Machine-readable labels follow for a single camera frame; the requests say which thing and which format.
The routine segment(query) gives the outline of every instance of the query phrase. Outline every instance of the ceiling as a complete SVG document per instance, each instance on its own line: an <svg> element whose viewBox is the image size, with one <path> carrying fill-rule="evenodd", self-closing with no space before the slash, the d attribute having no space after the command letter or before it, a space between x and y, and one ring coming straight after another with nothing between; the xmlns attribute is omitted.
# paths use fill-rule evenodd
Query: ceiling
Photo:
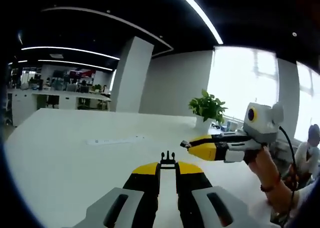
<svg viewBox="0 0 320 228"><path fill-rule="evenodd" d="M315 69L318 66L319 0L195 1L224 45L257 47ZM19 63L23 66L61 60L114 70L118 63L115 58L121 57L122 48L134 36L154 44L154 58L211 50L218 45L185 0L14 0L14 4L15 9L8 15L7 38L12 49L7 60L28 61ZM80 49L115 58L67 49L21 50L43 46ZM61 54L63 59L51 54Z"/></svg>

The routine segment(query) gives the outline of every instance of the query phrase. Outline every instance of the person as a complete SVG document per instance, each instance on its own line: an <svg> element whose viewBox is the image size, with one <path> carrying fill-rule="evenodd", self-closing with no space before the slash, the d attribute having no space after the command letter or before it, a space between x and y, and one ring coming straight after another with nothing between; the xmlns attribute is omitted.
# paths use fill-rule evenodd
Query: person
<svg viewBox="0 0 320 228"><path fill-rule="evenodd" d="M248 164L261 182L260 189L265 192L268 203L277 213L286 213L291 205L292 191L281 180L277 166L273 162L267 147L263 147L255 160ZM290 217L294 217L299 208L308 199L316 186L314 182L294 193Z"/></svg>
<svg viewBox="0 0 320 228"><path fill-rule="evenodd" d="M311 175L315 174L318 169L318 160L320 158L320 151L318 148L320 142L320 129L317 124L311 125L308 130L307 142L302 142L294 157L297 169L297 189L301 189L307 185ZM294 174L293 165L291 164L286 174L283 176L284 183L287 187L293 190Z"/></svg>

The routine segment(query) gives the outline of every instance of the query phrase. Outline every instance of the potted plant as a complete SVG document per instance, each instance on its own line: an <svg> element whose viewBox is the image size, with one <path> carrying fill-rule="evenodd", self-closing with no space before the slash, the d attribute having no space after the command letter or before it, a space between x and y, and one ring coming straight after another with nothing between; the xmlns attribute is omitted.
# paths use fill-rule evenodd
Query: potted plant
<svg viewBox="0 0 320 228"><path fill-rule="evenodd" d="M196 115L195 127L207 133L213 120L219 124L224 122L223 113L226 107L222 107L225 102L215 98L213 94L209 94L206 90L202 89L201 98L193 98L189 102L189 109Z"/></svg>

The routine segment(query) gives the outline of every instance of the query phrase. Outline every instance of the white desk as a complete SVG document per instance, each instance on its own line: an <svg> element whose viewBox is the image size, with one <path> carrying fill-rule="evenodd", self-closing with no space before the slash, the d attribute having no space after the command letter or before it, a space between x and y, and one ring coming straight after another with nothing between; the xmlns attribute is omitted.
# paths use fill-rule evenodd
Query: white desk
<svg viewBox="0 0 320 228"><path fill-rule="evenodd" d="M59 109L65 110L76 110L79 98L107 101L107 110L111 101L101 94L60 90L9 89L7 93L12 94L12 122L16 127L37 111L37 96L59 96Z"/></svg>
<svg viewBox="0 0 320 228"><path fill-rule="evenodd" d="M9 137L5 156L21 196L44 227L74 226L85 217L88 206L114 187L122 188L138 166L159 162L161 152L167 150L175 152L176 161L200 166L213 186L221 186L243 200L250 215L268 223L271 208L258 178L244 162L203 161L179 146L182 140L199 135L195 121L183 116L40 109ZM86 144L87 139L135 135L146 139ZM183 227L177 200L174 170L161 170L153 227Z"/></svg>

